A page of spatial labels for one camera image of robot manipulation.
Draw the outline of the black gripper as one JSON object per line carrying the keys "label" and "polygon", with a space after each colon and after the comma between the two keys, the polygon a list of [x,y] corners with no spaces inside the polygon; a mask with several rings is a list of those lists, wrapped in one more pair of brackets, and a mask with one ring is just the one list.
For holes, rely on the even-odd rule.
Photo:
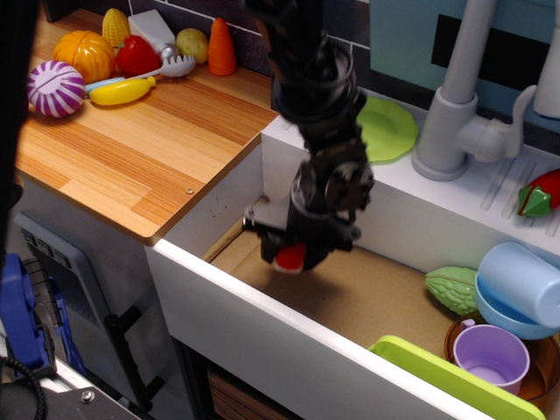
{"label": "black gripper", "polygon": [[306,244],[304,270],[312,270],[335,249],[349,251],[361,238],[352,220],[336,213],[312,213],[289,193],[278,201],[261,201],[245,209],[243,228],[261,238],[261,257],[273,263],[281,247]]}

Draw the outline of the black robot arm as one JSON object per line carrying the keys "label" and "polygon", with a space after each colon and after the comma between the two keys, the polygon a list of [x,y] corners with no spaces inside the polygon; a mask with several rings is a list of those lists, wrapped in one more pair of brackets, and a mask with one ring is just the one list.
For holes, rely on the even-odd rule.
{"label": "black robot arm", "polygon": [[298,274],[361,236],[356,213],[370,202],[375,180],[357,116],[354,58],[322,29],[320,1],[245,1],[273,71],[271,104],[297,126],[310,156],[277,202],[250,207],[243,226],[262,241],[275,270]]}

